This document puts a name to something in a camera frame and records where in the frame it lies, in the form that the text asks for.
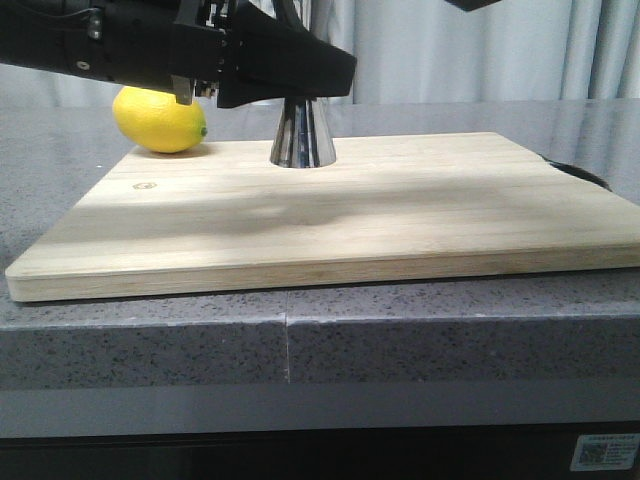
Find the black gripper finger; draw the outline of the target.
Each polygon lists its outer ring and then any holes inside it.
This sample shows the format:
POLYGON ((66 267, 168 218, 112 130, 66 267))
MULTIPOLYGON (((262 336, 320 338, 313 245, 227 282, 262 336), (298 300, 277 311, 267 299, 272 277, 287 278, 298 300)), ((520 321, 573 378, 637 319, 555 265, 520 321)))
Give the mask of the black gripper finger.
POLYGON ((286 28, 290 33, 300 34, 304 37, 312 37, 311 31, 304 25, 301 14, 303 8, 296 7, 293 0, 273 0, 275 19, 279 25, 286 28))
POLYGON ((446 0, 447 3, 464 12, 476 11, 494 5, 500 1, 501 0, 446 0))
POLYGON ((235 108, 285 97, 350 93, 357 60, 312 34, 290 33, 249 1, 231 15, 217 106, 235 108))

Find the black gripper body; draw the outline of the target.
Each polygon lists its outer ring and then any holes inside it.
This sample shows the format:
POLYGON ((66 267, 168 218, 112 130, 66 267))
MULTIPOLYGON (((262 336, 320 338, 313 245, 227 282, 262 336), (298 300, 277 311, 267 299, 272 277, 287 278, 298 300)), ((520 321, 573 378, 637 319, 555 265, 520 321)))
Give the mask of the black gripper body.
POLYGON ((171 93, 219 82, 234 1, 4 1, 1 61, 171 93))

